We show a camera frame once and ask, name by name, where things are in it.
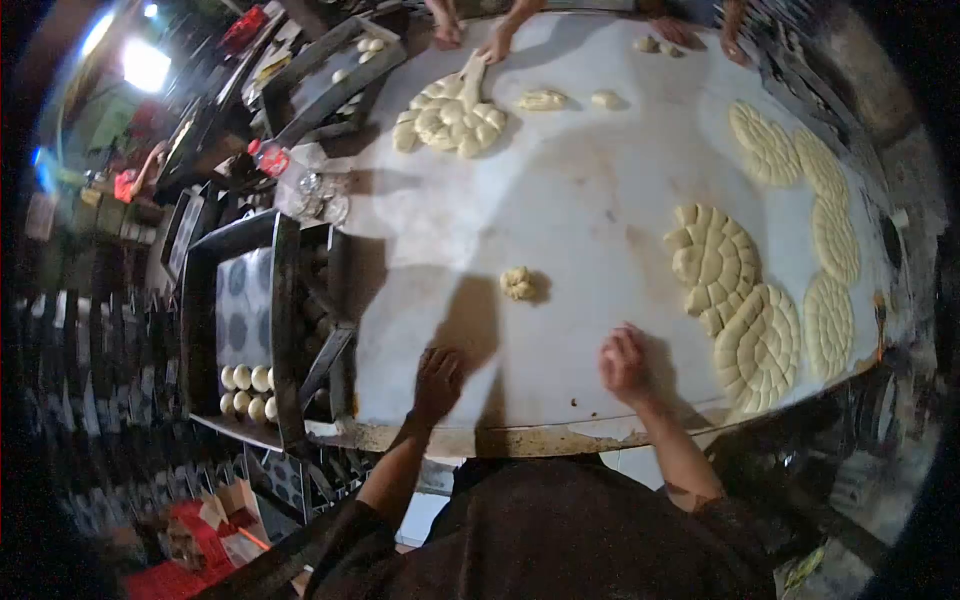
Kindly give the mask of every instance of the shaped bread dough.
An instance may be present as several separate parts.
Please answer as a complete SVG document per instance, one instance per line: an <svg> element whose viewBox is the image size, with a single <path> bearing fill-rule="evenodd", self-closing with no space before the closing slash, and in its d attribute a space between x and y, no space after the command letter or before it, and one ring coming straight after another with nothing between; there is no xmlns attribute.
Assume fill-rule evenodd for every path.
<svg viewBox="0 0 960 600"><path fill-rule="evenodd" d="M634 49L648 54L655 54L660 51L660 44L653 36L647 36L634 42Z"/></svg>
<svg viewBox="0 0 960 600"><path fill-rule="evenodd" d="M514 267L500 276L500 290L512 300L529 300L536 293L530 272L526 267Z"/></svg>
<svg viewBox="0 0 960 600"><path fill-rule="evenodd" d="M234 410L236 409L233 408L233 394L226 393L220 396L220 412L225 415L232 415Z"/></svg>
<svg viewBox="0 0 960 600"><path fill-rule="evenodd" d="M793 132L793 144L813 191L828 204L846 211L850 203L847 178L827 144L806 129Z"/></svg>
<svg viewBox="0 0 960 600"><path fill-rule="evenodd" d="M250 369L247 368L247 365L237 365L237 368L233 370L233 383L237 384L237 387L241 390L250 388Z"/></svg>
<svg viewBox="0 0 960 600"><path fill-rule="evenodd" d="M817 198L810 215L813 249L824 271L850 285L860 276L860 251L846 211L833 208Z"/></svg>
<svg viewBox="0 0 960 600"><path fill-rule="evenodd" d="M276 423L276 396L267 398L267 403L263 408L263 414L271 423Z"/></svg>
<svg viewBox="0 0 960 600"><path fill-rule="evenodd" d="M250 415L250 418L255 422L265 423L267 422L266 408L267 403L264 401L263 396L256 396L250 401L250 406L247 407L247 414Z"/></svg>
<svg viewBox="0 0 960 600"><path fill-rule="evenodd" d="M558 91L549 89L539 89L536 91L525 91L516 101L517 108L524 110L560 110L564 107L566 96Z"/></svg>
<svg viewBox="0 0 960 600"><path fill-rule="evenodd" d="M224 389L228 392L237 389L237 384L233 381L233 367L223 367L220 370L220 383L223 384Z"/></svg>
<svg viewBox="0 0 960 600"><path fill-rule="evenodd" d="M760 259L746 231L719 208L678 206L680 228L663 241L674 252L673 272L688 288L684 309L715 337L759 280Z"/></svg>
<svg viewBox="0 0 960 600"><path fill-rule="evenodd" d="M760 284L717 336L713 363L727 397L744 413L774 406L800 365L800 322L793 302Z"/></svg>
<svg viewBox="0 0 960 600"><path fill-rule="evenodd" d="M247 393L244 392L243 390L241 390L240 392L237 392L237 393L233 396L233 408L234 408L234 410L236 410L236 412L240 413L241 415L246 415L246 414L247 414L247 407L250 406L250 400L251 400L251 399L250 399L250 394L247 394Z"/></svg>
<svg viewBox="0 0 960 600"><path fill-rule="evenodd" d="M250 381L253 388L258 392L266 392L270 389L270 382L267 380L267 368L264 366L254 367L250 374Z"/></svg>
<svg viewBox="0 0 960 600"><path fill-rule="evenodd" d="M410 152L416 140L439 151L457 152L460 158L471 158L488 148L503 132L507 116L493 105L477 103L467 109L464 81L453 73L428 85L413 100L410 109L396 118L394 148Z"/></svg>
<svg viewBox="0 0 960 600"><path fill-rule="evenodd" d="M590 96L590 101L596 106L606 108L607 110L618 108L623 102L615 92L611 92L608 89L593 92L593 95Z"/></svg>
<svg viewBox="0 0 960 600"><path fill-rule="evenodd" d="M847 286L821 271L804 296L806 354L813 372L830 381L847 367L853 346L853 308Z"/></svg>
<svg viewBox="0 0 960 600"><path fill-rule="evenodd" d="M729 117L733 134L747 149L750 175L771 185L787 186L797 180L800 159L779 123L763 118L745 102L731 104Z"/></svg>

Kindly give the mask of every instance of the metal baking tray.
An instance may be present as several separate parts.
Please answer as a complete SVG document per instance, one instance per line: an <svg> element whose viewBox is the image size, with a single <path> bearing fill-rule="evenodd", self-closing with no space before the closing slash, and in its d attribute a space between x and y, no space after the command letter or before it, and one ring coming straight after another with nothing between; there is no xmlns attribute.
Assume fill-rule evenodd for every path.
<svg viewBox="0 0 960 600"><path fill-rule="evenodd" d="M382 39L385 47L360 64L362 53L356 48L356 38L364 33ZM260 102L267 130L275 133L281 146L296 146L306 133L406 57L399 36L363 17L351 17L301 52L264 86ZM332 77L338 69L347 69L348 75L335 84Z"/></svg>
<svg viewBox="0 0 960 600"><path fill-rule="evenodd" d="M216 226L220 212L218 195L209 181L199 193L194 193L192 188L180 192L160 250L160 265L175 285L180 281L187 249Z"/></svg>
<svg viewBox="0 0 960 600"><path fill-rule="evenodd" d="M277 426L259 425L220 413L220 369L217 359L217 282L221 263L249 252L269 251L269 329L266 360L274 369ZM292 302L297 282L300 223L268 210L219 228L190 247L183 267L180 388L190 418L233 438L271 450L296 450L305 439L297 402L296 360L291 336Z"/></svg>
<svg viewBox="0 0 960 600"><path fill-rule="evenodd" d="M371 110L373 110L373 105L376 104L376 97L380 95L380 90L387 82L387 77L389 77L389 74L382 75L372 84L363 88L363 98L355 105L356 111L349 118L338 120L336 117L339 115L328 115L317 129L307 132L300 140L300 143L313 142L320 139L333 139L341 135L359 132L367 123L367 118L370 116ZM267 131L269 135L273 135L273 133L270 132L269 125Z"/></svg>

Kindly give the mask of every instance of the dough ball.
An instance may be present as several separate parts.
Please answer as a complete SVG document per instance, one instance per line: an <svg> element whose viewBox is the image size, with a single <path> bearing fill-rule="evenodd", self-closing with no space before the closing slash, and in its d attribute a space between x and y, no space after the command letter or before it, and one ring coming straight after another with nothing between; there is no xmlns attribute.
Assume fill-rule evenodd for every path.
<svg viewBox="0 0 960 600"><path fill-rule="evenodd" d="M247 414L250 415L250 418L255 422L265 423L267 422L266 408L267 403L263 400L263 396L256 396L250 401L250 406L247 407Z"/></svg>
<svg viewBox="0 0 960 600"><path fill-rule="evenodd" d="M593 92L593 95L590 96L590 101L596 106L606 108L607 110L614 110L623 106L623 101L620 100L620 97L608 89Z"/></svg>
<svg viewBox="0 0 960 600"><path fill-rule="evenodd" d="M247 365L237 365L237 368L233 370L233 383L237 384L237 387L241 390L250 388L250 369Z"/></svg>
<svg viewBox="0 0 960 600"><path fill-rule="evenodd" d="M500 276L500 289L512 300L529 300L536 293L526 267L514 267Z"/></svg>
<svg viewBox="0 0 960 600"><path fill-rule="evenodd" d="M262 365L253 368L250 380L253 388L258 392L266 392L270 389L270 382L267 380L267 368Z"/></svg>
<svg viewBox="0 0 960 600"><path fill-rule="evenodd" d="M237 389L237 384L233 381L233 367L223 367L220 370L220 383L223 384L224 389L228 392Z"/></svg>
<svg viewBox="0 0 960 600"><path fill-rule="evenodd" d="M237 392L233 397L233 408L241 415L247 414L247 407L250 406L250 394L244 391Z"/></svg>
<svg viewBox="0 0 960 600"><path fill-rule="evenodd" d="M263 414L267 416L267 420L271 423L276 423L276 397L270 396L267 398L267 404L263 408Z"/></svg>
<svg viewBox="0 0 960 600"><path fill-rule="evenodd" d="M224 394L220 396L220 412L225 415L232 415L234 410L233 394Z"/></svg>
<svg viewBox="0 0 960 600"><path fill-rule="evenodd" d="M549 89L525 91L516 101L517 108L524 110L560 110L564 107L566 96Z"/></svg>
<svg viewBox="0 0 960 600"><path fill-rule="evenodd" d="M640 52L654 54L660 51L660 44L653 36L647 36L634 42L634 49Z"/></svg>

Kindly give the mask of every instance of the hand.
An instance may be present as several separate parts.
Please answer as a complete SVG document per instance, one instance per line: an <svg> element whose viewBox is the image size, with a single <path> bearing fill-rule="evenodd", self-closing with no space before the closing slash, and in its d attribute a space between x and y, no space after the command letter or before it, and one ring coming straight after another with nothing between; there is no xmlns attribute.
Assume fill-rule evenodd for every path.
<svg viewBox="0 0 960 600"><path fill-rule="evenodd" d="M487 57L487 64L494 64L507 58L510 54L510 44L514 40L514 34L502 26L493 30L490 38L477 50L478 56Z"/></svg>
<svg viewBox="0 0 960 600"><path fill-rule="evenodd" d="M750 64L750 57L743 51L740 44L736 43L736 40L724 37L720 40L720 47L723 48L724 56L736 64L744 67Z"/></svg>
<svg viewBox="0 0 960 600"><path fill-rule="evenodd" d="M600 347L598 366L603 387L631 408L653 396L642 338L635 325L624 323Z"/></svg>
<svg viewBox="0 0 960 600"><path fill-rule="evenodd" d="M427 348L420 356L413 415L434 427L460 399L464 373L460 352L452 348Z"/></svg>
<svg viewBox="0 0 960 600"><path fill-rule="evenodd" d="M653 26L655 32L671 44L684 48L690 47L690 27L680 19L665 16L654 19L650 25Z"/></svg>
<svg viewBox="0 0 960 600"><path fill-rule="evenodd" d="M441 50L453 50L460 47L460 25L452 20L437 20L437 27L433 30L433 39Z"/></svg>

